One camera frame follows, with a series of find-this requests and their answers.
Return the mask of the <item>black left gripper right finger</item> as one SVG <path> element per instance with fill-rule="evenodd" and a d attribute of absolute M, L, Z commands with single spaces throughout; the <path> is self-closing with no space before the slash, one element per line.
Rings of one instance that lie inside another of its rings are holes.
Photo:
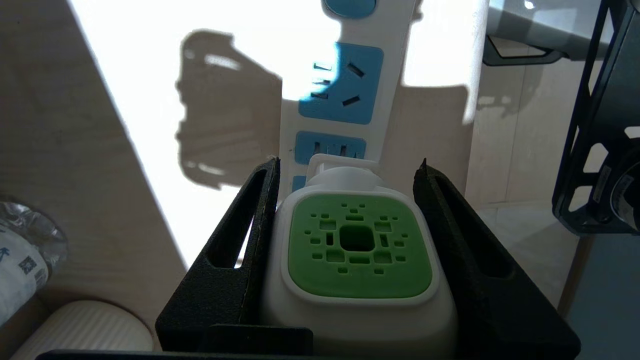
<path fill-rule="evenodd" d="M 457 360 L 578 357 L 578 335 L 455 185 L 425 161 L 414 173 L 413 198 L 455 301 Z"/>

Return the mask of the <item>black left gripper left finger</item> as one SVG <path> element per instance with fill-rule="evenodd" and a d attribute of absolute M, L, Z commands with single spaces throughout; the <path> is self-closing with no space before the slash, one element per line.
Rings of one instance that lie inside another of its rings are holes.
<path fill-rule="evenodd" d="M 281 161 L 254 169 L 158 315 L 171 353 L 312 353 L 313 332 L 261 325 Z"/>

